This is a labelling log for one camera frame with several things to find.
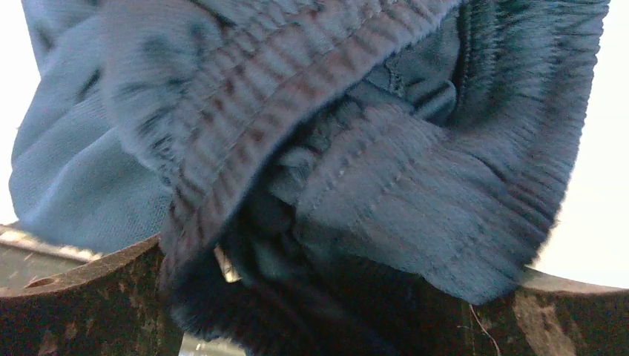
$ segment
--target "white wall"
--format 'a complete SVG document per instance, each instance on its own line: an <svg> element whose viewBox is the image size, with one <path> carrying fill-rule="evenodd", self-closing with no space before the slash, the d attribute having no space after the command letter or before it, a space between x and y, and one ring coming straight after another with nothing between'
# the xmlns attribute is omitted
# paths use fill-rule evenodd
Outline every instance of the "white wall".
<svg viewBox="0 0 629 356"><path fill-rule="evenodd" d="M629 288L629 1L612 0L582 149L561 222L536 268L589 283ZM39 75L20 1L0 2L0 223L15 220L7 181L10 151Z"/></svg>

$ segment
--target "clothing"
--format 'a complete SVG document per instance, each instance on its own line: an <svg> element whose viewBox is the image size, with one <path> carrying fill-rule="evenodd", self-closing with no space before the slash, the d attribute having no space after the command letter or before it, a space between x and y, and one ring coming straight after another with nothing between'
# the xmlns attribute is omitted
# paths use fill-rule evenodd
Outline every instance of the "clothing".
<svg viewBox="0 0 629 356"><path fill-rule="evenodd" d="M422 355L418 278L471 303L515 288L563 199L607 12L66 4L24 2L42 84L14 152L22 228L111 251L165 219L175 320L253 355Z"/></svg>

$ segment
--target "white background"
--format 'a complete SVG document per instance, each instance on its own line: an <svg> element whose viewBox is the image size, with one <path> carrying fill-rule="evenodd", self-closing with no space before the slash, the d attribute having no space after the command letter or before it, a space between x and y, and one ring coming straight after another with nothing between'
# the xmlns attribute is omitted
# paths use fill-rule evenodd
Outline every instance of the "white background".
<svg viewBox="0 0 629 356"><path fill-rule="evenodd" d="M628 14L628 0L612 0L573 180L560 223L536 264L547 273L624 288L629 288ZM11 146L39 81L20 1L0 2L0 44L0 223L11 223L16 219L7 187Z"/></svg>

